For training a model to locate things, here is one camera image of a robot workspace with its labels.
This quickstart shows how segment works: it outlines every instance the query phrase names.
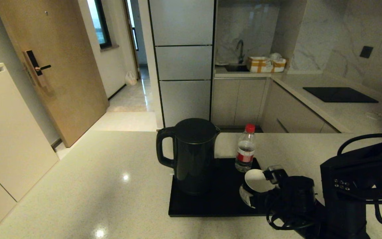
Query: faucet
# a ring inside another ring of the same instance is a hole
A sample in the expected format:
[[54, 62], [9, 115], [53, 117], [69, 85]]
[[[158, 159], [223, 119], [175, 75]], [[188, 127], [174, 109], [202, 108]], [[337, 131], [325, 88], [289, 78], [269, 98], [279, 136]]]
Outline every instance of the faucet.
[[241, 45], [241, 49], [240, 49], [240, 56], [238, 57], [238, 64], [243, 63], [243, 61], [244, 61], [244, 56], [245, 56], [245, 55], [243, 55], [243, 47], [244, 47], [244, 42], [243, 42], [243, 40], [238, 41], [237, 49], [238, 49], [238, 47], [239, 47], [240, 45]]

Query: black kettle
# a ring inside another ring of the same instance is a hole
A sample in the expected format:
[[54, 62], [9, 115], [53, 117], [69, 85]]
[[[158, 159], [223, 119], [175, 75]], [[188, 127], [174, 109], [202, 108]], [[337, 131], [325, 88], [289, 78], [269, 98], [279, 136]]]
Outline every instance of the black kettle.
[[[179, 189], [190, 195], [200, 195], [210, 190], [214, 166], [214, 148], [220, 133], [214, 124], [205, 119], [184, 119], [174, 127], [157, 133], [156, 150], [161, 164], [173, 168]], [[173, 159], [163, 155], [162, 141], [173, 139]]]

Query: black tray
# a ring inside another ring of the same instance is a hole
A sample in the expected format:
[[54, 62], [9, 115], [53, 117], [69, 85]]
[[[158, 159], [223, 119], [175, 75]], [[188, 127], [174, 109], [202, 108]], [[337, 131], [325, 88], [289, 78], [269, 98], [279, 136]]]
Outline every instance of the black tray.
[[[199, 196], [183, 193], [172, 179], [169, 216], [265, 216], [265, 208], [253, 209], [241, 199], [239, 187], [244, 174], [235, 169], [235, 158], [215, 159], [214, 180], [211, 191]], [[256, 158], [252, 169], [260, 169]]]

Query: red bottle cap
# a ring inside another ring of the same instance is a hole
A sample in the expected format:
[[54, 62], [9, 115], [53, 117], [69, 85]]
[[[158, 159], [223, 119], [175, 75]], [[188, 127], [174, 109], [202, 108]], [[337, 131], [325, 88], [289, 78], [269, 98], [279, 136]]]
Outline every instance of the red bottle cap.
[[254, 133], [254, 131], [256, 130], [256, 126], [254, 124], [246, 124], [245, 130], [247, 133]]

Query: plastic bag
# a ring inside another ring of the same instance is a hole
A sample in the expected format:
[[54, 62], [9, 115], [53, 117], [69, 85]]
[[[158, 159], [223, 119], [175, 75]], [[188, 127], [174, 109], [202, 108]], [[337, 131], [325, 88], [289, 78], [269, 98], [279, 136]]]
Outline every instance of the plastic bag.
[[128, 71], [125, 76], [125, 83], [127, 86], [134, 86], [137, 83], [137, 77], [135, 74], [132, 73], [132, 71]]

